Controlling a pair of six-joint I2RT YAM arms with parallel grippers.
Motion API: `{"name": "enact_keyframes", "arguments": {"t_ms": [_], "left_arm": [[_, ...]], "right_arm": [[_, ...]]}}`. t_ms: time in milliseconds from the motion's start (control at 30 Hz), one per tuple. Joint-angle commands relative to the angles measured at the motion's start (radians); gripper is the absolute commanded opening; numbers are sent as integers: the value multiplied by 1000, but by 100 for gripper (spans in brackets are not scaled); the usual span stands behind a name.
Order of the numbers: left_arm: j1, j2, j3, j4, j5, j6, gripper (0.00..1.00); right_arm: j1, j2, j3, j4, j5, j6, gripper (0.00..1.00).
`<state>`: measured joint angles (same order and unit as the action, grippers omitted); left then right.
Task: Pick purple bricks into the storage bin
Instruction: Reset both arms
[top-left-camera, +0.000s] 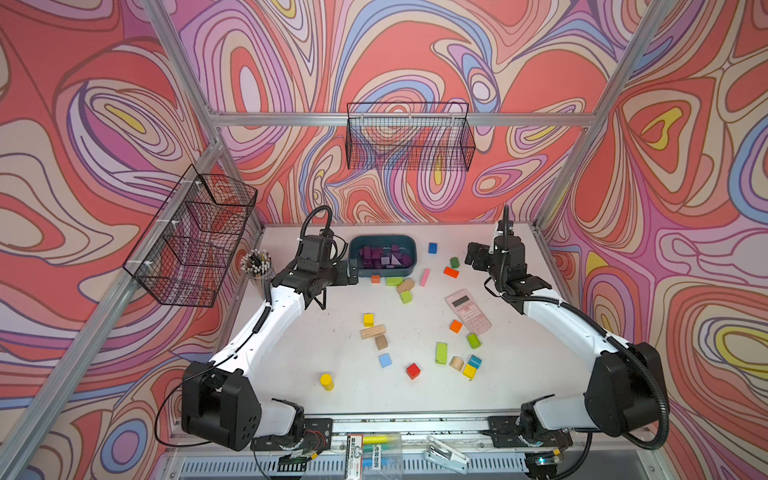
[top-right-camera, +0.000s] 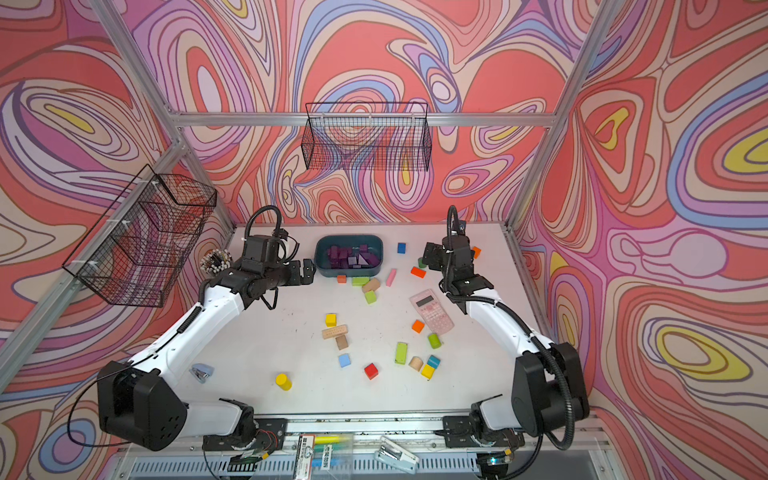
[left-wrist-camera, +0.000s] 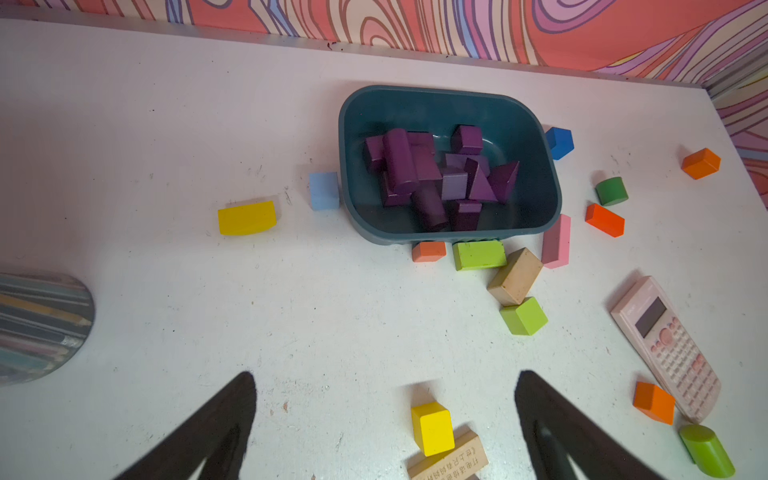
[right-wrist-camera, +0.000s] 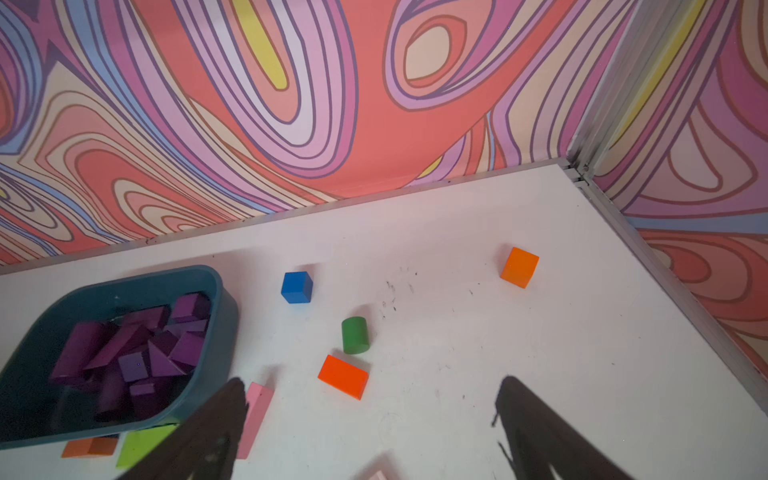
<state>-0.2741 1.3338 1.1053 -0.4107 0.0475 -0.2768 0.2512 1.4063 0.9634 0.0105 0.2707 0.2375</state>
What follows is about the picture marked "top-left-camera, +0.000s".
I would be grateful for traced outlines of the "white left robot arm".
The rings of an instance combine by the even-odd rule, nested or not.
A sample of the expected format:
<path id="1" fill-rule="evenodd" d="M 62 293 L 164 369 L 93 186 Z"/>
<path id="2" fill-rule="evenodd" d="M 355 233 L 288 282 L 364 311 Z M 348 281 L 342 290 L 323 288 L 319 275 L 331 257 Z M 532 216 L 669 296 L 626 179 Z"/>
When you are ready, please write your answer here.
<path id="1" fill-rule="evenodd" d="M 192 362 L 181 382 L 181 429 L 206 442 L 240 451 L 256 438 L 294 436 L 302 407 L 260 400 L 257 369 L 288 327 L 311 303 L 325 307 L 327 289 L 347 264 L 329 228 L 299 236 L 296 256 L 264 286 L 256 313 L 206 363 Z"/>

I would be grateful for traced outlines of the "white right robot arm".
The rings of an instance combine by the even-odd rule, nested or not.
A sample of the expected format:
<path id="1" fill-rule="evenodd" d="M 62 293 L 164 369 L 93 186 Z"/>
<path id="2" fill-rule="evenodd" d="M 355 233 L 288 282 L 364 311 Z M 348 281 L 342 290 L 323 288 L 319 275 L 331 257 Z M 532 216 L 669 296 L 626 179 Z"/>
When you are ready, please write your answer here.
<path id="1" fill-rule="evenodd" d="M 557 337 L 590 370 L 584 392 L 550 394 L 522 405 L 519 434 L 529 442 L 558 430 L 600 432 L 657 450 L 670 431 L 670 405 L 659 352 L 600 326 L 527 270 L 525 246 L 512 233 L 489 245 L 471 242 L 465 264 L 488 274 L 486 290 Z"/>

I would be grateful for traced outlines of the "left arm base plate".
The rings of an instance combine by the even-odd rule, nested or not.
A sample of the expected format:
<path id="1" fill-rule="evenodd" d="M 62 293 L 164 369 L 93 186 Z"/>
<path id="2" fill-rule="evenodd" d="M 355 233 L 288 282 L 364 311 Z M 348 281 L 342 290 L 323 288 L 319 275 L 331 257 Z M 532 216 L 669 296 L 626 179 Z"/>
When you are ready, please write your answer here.
<path id="1" fill-rule="evenodd" d="M 296 421 L 286 435 L 254 438 L 250 448 L 257 452 L 322 453 L 331 447 L 332 433 L 332 418 L 308 417 Z"/>

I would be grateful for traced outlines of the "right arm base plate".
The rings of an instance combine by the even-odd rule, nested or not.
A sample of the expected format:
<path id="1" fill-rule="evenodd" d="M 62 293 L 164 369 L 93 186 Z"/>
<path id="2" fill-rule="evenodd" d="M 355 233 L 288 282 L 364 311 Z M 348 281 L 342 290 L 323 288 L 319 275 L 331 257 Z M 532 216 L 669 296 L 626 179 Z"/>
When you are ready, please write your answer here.
<path id="1" fill-rule="evenodd" d="M 522 416 L 489 416 L 488 428 L 483 434 L 491 438 L 495 448 L 554 450 L 573 445 L 568 431 L 546 430 L 528 413 Z"/>

